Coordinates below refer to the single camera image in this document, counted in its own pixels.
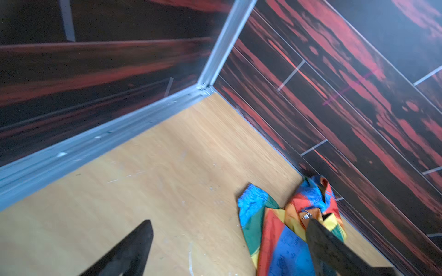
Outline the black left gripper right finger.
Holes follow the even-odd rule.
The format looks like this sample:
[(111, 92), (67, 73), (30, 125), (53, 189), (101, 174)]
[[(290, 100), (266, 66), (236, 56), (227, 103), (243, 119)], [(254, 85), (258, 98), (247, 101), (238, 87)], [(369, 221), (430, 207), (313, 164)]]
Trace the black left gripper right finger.
[(306, 240), (317, 276), (396, 276), (393, 267), (372, 267), (320, 222), (307, 226)]

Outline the rainbow striped zip jacket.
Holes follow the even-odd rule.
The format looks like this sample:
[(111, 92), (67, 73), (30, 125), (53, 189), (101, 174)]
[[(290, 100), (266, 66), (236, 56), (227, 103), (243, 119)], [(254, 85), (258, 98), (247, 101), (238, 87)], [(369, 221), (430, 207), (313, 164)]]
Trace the rainbow striped zip jacket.
[(242, 232), (259, 276), (315, 275), (306, 242), (312, 220), (342, 242), (346, 239), (336, 197), (321, 175), (304, 178), (284, 208), (253, 184), (248, 184), (237, 203)]

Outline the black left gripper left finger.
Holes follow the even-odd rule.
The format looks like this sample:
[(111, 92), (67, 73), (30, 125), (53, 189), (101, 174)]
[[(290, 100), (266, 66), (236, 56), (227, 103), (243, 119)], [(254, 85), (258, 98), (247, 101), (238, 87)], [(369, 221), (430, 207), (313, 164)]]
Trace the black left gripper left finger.
[(151, 221), (145, 220), (82, 275), (142, 276), (153, 239)]

